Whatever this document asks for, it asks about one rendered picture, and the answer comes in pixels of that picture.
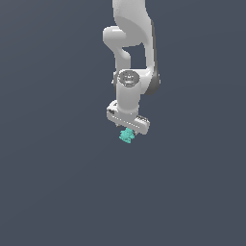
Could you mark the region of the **small teal object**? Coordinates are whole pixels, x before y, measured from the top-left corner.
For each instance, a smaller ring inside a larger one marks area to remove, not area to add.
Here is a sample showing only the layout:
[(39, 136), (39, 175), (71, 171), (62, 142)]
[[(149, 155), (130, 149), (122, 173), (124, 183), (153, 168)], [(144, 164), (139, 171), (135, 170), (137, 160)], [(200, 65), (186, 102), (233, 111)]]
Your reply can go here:
[(126, 143), (131, 143), (132, 140), (135, 138), (134, 131), (126, 128), (124, 131), (120, 132), (119, 138)]

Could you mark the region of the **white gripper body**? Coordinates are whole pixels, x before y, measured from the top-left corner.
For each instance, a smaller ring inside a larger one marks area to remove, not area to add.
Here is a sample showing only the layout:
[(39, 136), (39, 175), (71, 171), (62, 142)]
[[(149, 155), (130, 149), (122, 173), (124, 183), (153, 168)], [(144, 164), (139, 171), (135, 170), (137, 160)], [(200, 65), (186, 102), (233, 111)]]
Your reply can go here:
[(124, 126), (135, 132), (135, 134), (146, 135), (149, 130), (150, 121), (141, 115), (137, 115), (134, 119), (128, 119), (119, 113), (117, 101), (113, 100), (107, 107), (107, 118), (116, 126)]

